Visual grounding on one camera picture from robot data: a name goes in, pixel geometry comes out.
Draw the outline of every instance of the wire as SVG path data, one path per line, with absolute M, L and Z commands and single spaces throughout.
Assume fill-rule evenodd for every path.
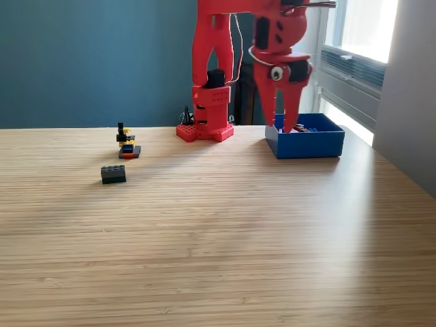
M 237 82 L 239 80 L 240 68 L 243 65 L 243 56 L 244 56 L 244 40 L 243 40 L 243 34 L 240 31 L 238 16 L 236 14 L 232 14 L 232 16 L 235 19 L 236 27 L 238 27 L 238 32 L 239 32 L 239 37 L 240 37 L 240 56 L 239 56 L 238 72 L 237 72 L 236 78 L 231 80 L 231 81 L 229 81 L 229 82 L 227 82 L 226 85 L 234 84 L 235 82 Z
M 273 63 L 267 63 L 266 61 L 263 61 L 263 60 L 260 60 L 259 58 L 257 58 L 253 53 L 253 48 L 254 48 L 254 46 L 252 46 L 250 49 L 248 49 L 248 53 L 250 54 L 251 58 L 256 60 L 258 63 L 261 63 L 262 65 L 274 66 Z

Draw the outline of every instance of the table surface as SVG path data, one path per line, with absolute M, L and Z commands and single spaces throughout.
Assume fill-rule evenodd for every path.
M 122 161 L 116 128 L 0 131 L 0 326 L 436 324 L 436 201 L 352 133 L 279 161 L 263 127 L 133 132 Z

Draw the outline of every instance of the blue plastic bin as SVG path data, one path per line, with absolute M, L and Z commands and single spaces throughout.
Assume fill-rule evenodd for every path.
M 316 129 L 311 133 L 283 133 L 283 114 L 275 115 L 275 125 L 266 126 L 265 137 L 277 159 L 324 158 L 342 155 L 345 131 L 325 114 L 300 114 L 298 123 Z

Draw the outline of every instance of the teal wall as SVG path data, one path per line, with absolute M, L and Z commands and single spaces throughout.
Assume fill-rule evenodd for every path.
M 0 0 L 0 128 L 176 125 L 196 2 Z

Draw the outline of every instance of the red robot arm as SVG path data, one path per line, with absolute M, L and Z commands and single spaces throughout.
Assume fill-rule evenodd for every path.
M 255 15 L 254 78 L 262 100 L 266 122 L 275 122 L 277 89 L 285 100 L 285 125 L 289 133 L 298 118 L 302 89 L 307 86 L 312 67 L 309 55 L 292 52 L 307 29 L 306 9 L 312 5 L 333 6 L 333 2 L 310 0 L 198 0 L 198 21 L 193 41 L 193 126 L 179 125 L 177 134 L 195 139 L 222 141 L 233 135 L 228 124 L 230 83 L 233 82 L 234 51 L 230 32 L 231 14 Z M 212 50 L 219 67 L 208 72 Z

